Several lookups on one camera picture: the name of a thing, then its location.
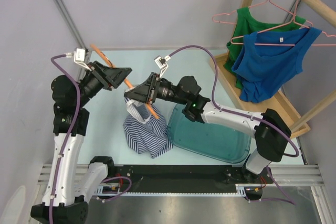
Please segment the orange hanger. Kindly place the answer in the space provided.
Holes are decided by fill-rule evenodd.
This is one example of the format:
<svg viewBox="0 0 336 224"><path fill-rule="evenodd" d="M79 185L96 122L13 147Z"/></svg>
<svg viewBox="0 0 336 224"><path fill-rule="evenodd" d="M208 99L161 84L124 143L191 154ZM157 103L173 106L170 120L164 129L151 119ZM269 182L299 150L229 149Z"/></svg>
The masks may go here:
<svg viewBox="0 0 336 224"><path fill-rule="evenodd" d="M90 47L98 54L98 56L109 66L115 68L115 65L109 60L109 58L95 45L95 44L90 44ZM134 86L132 83L128 80L125 79L124 83L129 87L133 88ZM152 113L152 115L156 118L159 119L159 116L157 113L153 110L153 108L149 104L145 104L146 108Z"/></svg>

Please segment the blue white striped tank top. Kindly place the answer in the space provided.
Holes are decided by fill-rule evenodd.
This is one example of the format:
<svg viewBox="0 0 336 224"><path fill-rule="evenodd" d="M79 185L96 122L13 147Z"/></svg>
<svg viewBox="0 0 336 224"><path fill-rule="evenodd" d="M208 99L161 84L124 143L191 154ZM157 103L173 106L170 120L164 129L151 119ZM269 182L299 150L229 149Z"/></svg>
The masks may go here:
<svg viewBox="0 0 336 224"><path fill-rule="evenodd" d="M143 103L125 98L128 112L123 122L127 145L138 154L148 152L152 158L170 151L173 144L167 136L167 122L162 113L152 105L153 113Z"/></svg>

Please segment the pink hanger of blue top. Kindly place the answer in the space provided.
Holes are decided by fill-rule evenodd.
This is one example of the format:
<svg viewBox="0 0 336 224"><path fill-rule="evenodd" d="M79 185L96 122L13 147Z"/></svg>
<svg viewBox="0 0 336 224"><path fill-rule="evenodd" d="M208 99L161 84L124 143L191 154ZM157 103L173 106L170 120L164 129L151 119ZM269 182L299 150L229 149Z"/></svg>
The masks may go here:
<svg viewBox="0 0 336 224"><path fill-rule="evenodd" d="M298 42L304 40L304 44L310 46L335 46L335 44L314 44L313 42L321 35L324 34L326 37L335 38L335 35L328 35L325 31L317 29L313 26L306 26L304 24L296 22L296 11L298 2L297 0L295 11L292 15L290 22L281 24L279 26L274 26L264 30L253 32L249 35L243 35L238 37L233 37L230 40L232 45L245 45L248 44L256 46L286 46L294 47ZM285 27L290 24L295 24L299 26L299 29L279 31L281 27Z"/></svg>

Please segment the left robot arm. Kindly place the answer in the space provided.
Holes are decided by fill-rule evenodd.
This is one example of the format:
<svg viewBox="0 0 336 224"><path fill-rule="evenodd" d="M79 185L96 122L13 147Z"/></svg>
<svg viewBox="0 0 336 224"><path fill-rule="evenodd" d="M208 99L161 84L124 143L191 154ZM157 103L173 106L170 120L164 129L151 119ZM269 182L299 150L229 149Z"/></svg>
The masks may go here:
<svg viewBox="0 0 336 224"><path fill-rule="evenodd" d="M102 181L115 178L109 156L95 156L79 183L75 182L80 149L86 136L89 111L85 105L102 89L111 91L131 73L131 68L88 64L85 76L75 81L68 73L51 83L54 100L54 156L45 194L30 215L40 223L85 223L89 201Z"/></svg>

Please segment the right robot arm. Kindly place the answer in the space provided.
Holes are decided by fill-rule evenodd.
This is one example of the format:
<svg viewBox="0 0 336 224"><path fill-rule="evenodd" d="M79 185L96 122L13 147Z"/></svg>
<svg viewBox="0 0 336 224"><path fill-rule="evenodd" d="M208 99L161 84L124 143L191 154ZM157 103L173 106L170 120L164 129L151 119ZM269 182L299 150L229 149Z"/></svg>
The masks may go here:
<svg viewBox="0 0 336 224"><path fill-rule="evenodd" d="M129 88L124 97L151 105L157 99L184 105L182 113L191 122L216 124L245 133L256 141L256 150L242 169L243 179L254 183L272 162L280 162L290 142L291 131L273 109L250 112L218 105L200 94L201 87L193 76L184 76L177 85L151 73L140 85Z"/></svg>

